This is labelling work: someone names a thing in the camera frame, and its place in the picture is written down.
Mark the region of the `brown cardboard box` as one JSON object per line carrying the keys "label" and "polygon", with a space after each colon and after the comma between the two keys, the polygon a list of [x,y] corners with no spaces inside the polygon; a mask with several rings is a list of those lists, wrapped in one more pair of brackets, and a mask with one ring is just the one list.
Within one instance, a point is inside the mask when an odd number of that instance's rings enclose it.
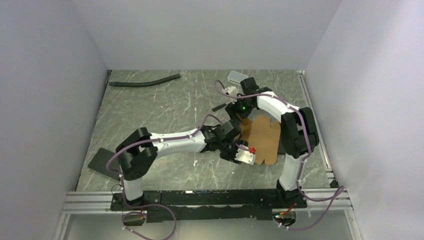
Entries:
{"label": "brown cardboard box", "polygon": [[277,162],[281,126],[276,120],[258,115],[254,120],[243,119],[241,139],[254,148],[255,164],[274,165]]}

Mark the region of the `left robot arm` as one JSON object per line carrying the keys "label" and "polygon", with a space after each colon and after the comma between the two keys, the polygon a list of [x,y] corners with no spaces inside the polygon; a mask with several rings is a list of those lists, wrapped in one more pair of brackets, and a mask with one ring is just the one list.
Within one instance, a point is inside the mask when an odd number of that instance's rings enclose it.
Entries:
{"label": "left robot arm", "polygon": [[112,157],[119,164],[124,204],[131,210],[143,205],[143,176],[156,159],[174,154],[219,151],[221,159],[240,164],[237,154],[250,151],[249,143],[241,139],[241,133],[240,125],[233,120],[167,134],[149,132],[145,127],[138,128],[116,148]]}

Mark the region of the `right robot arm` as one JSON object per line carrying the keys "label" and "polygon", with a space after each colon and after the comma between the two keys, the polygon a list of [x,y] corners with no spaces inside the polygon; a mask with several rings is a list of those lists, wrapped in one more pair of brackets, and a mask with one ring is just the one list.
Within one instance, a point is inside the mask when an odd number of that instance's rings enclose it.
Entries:
{"label": "right robot arm", "polygon": [[259,87],[253,77],[242,80],[240,86],[241,91],[234,86],[219,88],[221,94],[230,99],[225,111],[232,120],[246,126],[252,110],[257,109],[279,123],[279,143],[286,157],[275,200],[280,207],[287,208],[295,197],[304,195],[300,181],[303,166],[320,143],[314,113],[309,107],[290,104],[268,87]]}

